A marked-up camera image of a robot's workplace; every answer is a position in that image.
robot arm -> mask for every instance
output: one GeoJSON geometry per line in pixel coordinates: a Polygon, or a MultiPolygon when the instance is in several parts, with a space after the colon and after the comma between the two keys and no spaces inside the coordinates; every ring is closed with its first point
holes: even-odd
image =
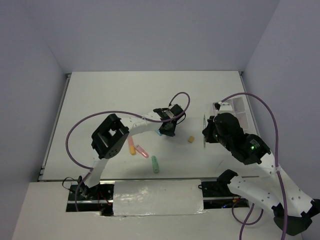
{"type": "Polygon", "coordinates": [[[78,183],[84,179],[80,186],[83,194],[87,198],[95,194],[96,186],[100,183],[101,174],[107,162],[120,152],[127,137],[156,130],[159,130],[163,135],[173,137],[177,122],[183,115],[176,119],[173,118],[182,112],[183,109],[175,104],[169,108],[154,109],[143,115],[143,118],[126,117],[121,119],[116,114],[110,114],[91,136],[91,146],[94,149],[91,170],[78,178],[78,183]]]}
{"type": "Polygon", "coordinates": [[[265,142],[255,134],[245,134],[238,119],[225,111],[226,106],[216,105],[217,116],[208,119],[203,130],[206,142],[220,143],[239,162],[247,165],[254,175],[263,178],[269,192],[246,182],[232,170],[225,171],[218,181],[223,182],[233,194],[245,197],[274,216],[274,222],[283,228],[283,193],[277,171],[280,172],[286,192],[288,227],[287,234],[296,235],[306,230],[312,223],[311,217],[320,212],[320,200],[305,194],[280,167],[276,169],[275,157],[265,142]]]}

orange marker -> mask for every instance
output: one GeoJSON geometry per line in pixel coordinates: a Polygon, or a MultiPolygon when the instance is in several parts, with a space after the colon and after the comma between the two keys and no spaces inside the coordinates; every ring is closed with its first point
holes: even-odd
{"type": "Polygon", "coordinates": [[[134,140],[133,140],[132,136],[128,137],[128,144],[129,144],[129,149],[130,149],[131,155],[136,155],[136,149],[135,149],[134,140]]]}

green marker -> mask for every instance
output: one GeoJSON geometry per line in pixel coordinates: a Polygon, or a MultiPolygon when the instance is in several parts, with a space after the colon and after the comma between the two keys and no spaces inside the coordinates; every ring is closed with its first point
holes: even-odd
{"type": "Polygon", "coordinates": [[[152,160],[153,172],[154,172],[155,174],[159,173],[159,172],[160,172],[160,170],[159,170],[159,164],[158,164],[158,161],[157,161],[156,156],[152,156],[152,157],[151,157],[151,160],[152,160]]]}

gray wall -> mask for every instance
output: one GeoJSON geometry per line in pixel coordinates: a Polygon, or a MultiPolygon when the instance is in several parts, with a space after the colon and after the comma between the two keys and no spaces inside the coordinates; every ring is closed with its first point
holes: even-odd
{"type": "Polygon", "coordinates": [[[21,0],[65,73],[243,70],[279,0],[21,0]]]}
{"type": "Polygon", "coordinates": [[[0,239],[9,240],[37,180],[65,76],[16,0],[0,0],[0,34],[0,239]]]}
{"type": "MultiPolygon", "coordinates": [[[[279,162],[320,199],[320,1],[281,0],[244,71],[248,92],[264,99],[279,127],[279,162]]],[[[252,100],[261,135],[274,146],[268,112],[252,100]]],[[[320,216],[303,234],[318,240],[320,216]]]]}

blue object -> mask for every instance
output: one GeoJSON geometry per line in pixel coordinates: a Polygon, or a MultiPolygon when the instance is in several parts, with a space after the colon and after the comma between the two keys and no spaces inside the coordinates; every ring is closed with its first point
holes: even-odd
{"type": "Polygon", "coordinates": [[[156,132],[159,136],[162,136],[162,134],[160,133],[159,130],[155,130],[155,132],[156,132]]]}

